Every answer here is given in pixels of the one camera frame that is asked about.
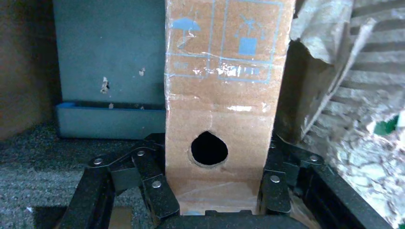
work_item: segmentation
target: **cardboard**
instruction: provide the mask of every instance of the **cardboard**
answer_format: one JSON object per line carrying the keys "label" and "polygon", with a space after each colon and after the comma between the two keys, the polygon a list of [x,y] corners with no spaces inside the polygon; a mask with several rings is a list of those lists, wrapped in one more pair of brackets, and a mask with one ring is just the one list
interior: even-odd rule
{"label": "cardboard", "polygon": [[[256,211],[294,3],[167,0],[166,177],[181,214]],[[206,131],[226,144],[217,164],[193,156]]]}

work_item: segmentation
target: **blue printed line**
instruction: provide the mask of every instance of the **blue printed line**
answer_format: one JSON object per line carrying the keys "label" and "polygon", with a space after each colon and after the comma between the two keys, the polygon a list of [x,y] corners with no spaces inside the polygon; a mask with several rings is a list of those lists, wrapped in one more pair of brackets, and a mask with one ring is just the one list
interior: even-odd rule
{"label": "blue printed line", "polygon": [[237,59],[237,58],[227,58],[227,57],[221,57],[222,60],[227,60],[227,61],[243,61],[243,62],[250,62],[250,63],[267,63],[271,64],[271,61],[252,61],[252,60],[247,60],[247,59]]}
{"label": "blue printed line", "polygon": [[[274,33],[274,37],[273,37],[273,45],[271,47],[271,57],[270,57],[270,62],[273,63],[273,59],[274,59],[274,52],[276,51],[276,42],[277,42],[277,37],[278,37],[278,29],[280,28],[280,23],[281,23],[281,13],[283,12],[283,4],[280,4],[278,6],[278,19],[277,19],[277,24],[276,24],[276,31]],[[267,75],[267,80],[270,81],[270,77],[271,77],[271,66],[269,67],[268,70],[268,75]]]}
{"label": "blue printed line", "polygon": [[268,83],[268,80],[249,80],[249,79],[223,78],[223,77],[220,77],[219,79],[220,80],[229,80],[229,81],[252,82],[252,83]]}
{"label": "blue printed line", "polygon": [[222,59],[222,52],[224,50],[224,42],[225,42],[225,30],[226,30],[226,18],[228,16],[228,5],[229,5],[229,0],[226,0],[225,2],[225,15],[224,15],[224,25],[222,27],[222,41],[221,41],[221,55],[219,57],[219,62],[221,63]]}
{"label": "blue printed line", "polygon": [[207,55],[206,54],[204,54],[204,55],[196,55],[196,54],[184,54],[184,53],[166,53],[166,55],[168,55],[168,56],[190,56],[190,57],[203,57],[203,58],[205,58],[205,57],[207,57]]}
{"label": "blue printed line", "polygon": [[278,2],[278,1],[260,1],[260,0],[238,0],[238,1],[248,1],[248,2],[264,3],[264,4],[270,4],[270,5],[283,5],[282,2]]}
{"label": "blue printed line", "polygon": [[213,0],[213,7],[211,9],[211,27],[210,27],[210,42],[208,44],[207,70],[210,69],[211,42],[213,39],[213,25],[215,15],[214,12],[215,12],[215,0]]}
{"label": "blue printed line", "polygon": [[164,75],[168,77],[172,76],[181,76],[181,77],[189,77],[189,78],[198,78],[198,79],[205,79],[205,76],[202,75],[186,75],[186,74],[176,74],[176,73],[165,73]]}

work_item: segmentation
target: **umbrella icon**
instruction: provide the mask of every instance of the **umbrella icon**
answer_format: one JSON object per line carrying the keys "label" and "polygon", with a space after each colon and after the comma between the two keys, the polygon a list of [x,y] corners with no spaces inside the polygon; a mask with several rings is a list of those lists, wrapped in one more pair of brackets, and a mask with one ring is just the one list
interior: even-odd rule
{"label": "umbrella icon", "polygon": [[200,31],[200,26],[197,22],[189,19],[189,18],[180,18],[173,22],[171,25],[174,29],[183,30],[183,44],[179,47],[183,49],[186,44],[186,31]]}

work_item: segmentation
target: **dark gray wall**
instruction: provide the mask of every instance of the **dark gray wall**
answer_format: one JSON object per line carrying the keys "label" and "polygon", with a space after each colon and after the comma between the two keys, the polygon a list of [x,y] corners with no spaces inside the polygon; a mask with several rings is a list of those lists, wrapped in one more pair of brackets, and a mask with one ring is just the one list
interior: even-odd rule
{"label": "dark gray wall", "polygon": [[164,104],[164,0],[53,3],[64,101]]}

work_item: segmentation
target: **printed blue icon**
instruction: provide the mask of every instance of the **printed blue icon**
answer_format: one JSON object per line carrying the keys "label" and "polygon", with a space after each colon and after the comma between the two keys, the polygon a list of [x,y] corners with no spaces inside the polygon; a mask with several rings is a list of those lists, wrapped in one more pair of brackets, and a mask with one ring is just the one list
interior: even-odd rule
{"label": "printed blue icon", "polygon": [[183,44],[179,46],[179,49],[183,49],[186,44],[186,31],[200,31],[200,26],[197,22],[189,18],[180,18],[173,22],[171,25],[174,29],[183,30]]}
{"label": "printed blue icon", "polygon": [[175,69],[183,69],[186,70],[188,68],[189,64],[188,63],[183,63],[183,62],[175,62],[174,63],[174,68]]}
{"label": "printed blue icon", "polygon": [[242,29],[246,28],[247,28],[247,36],[240,37],[238,53],[240,55],[254,56],[256,55],[257,38],[249,37],[250,33],[254,30],[260,30],[260,39],[264,40],[265,39],[264,30],[262,29],[262,25],[259,22],[256,22],[255,20],[252,19],[248,20],[243,15],[240,16],[244,22],[239,26],[239,29],[236,31],[235,37],[239,38],[239,32]]}

